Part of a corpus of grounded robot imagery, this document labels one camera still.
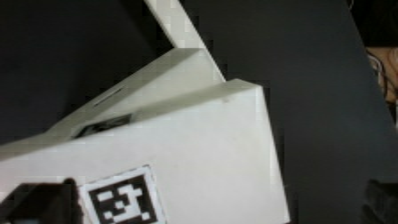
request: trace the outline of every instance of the dark background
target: dark background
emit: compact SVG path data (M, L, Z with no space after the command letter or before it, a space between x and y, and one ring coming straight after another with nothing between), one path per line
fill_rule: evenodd
M0 1L2 143L171 48L133 2ZM359 223L368 180L398 181L398 139L347 2L183 4L226 78L265 86L293 223Z

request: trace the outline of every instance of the black object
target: black object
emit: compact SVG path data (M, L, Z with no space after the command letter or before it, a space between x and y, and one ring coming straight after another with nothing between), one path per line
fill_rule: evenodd
M89 136L96 134L98 132L107 131L112 128L117 128L119 126L126 125L132 122L132 114L123 115L96 124L91 124L84 127L82 131L78 132L78 135L75 138L80 138L84 136Z
M366 46L398 46L398 1L355 0L352 15Z
M76 184L21 184L0 205L0 222L82 224Z
M398 224L398 184L370 181L366 203L382 223Z

